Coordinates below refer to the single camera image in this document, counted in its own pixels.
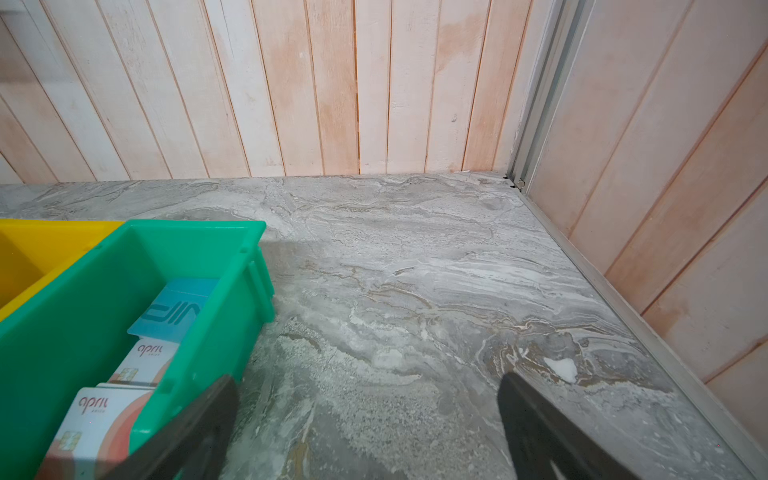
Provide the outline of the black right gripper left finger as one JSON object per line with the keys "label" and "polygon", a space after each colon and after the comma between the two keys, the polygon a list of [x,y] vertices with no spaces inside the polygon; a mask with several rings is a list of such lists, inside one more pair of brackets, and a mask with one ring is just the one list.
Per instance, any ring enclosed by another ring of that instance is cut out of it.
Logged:
{"label": "black right gripper left finger", "polygon": [[107,479],[217,479],[223,469],[239,406],[235,380],[223,375]]}

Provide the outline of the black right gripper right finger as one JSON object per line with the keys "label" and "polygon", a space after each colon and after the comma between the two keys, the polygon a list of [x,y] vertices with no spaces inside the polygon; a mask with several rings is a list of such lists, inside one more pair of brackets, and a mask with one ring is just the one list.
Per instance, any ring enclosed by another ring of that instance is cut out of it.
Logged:
{"label": "black right gripper right finger", "polygon": [[525,379],[502,377],[497,404],[519,479],[634,479]]}

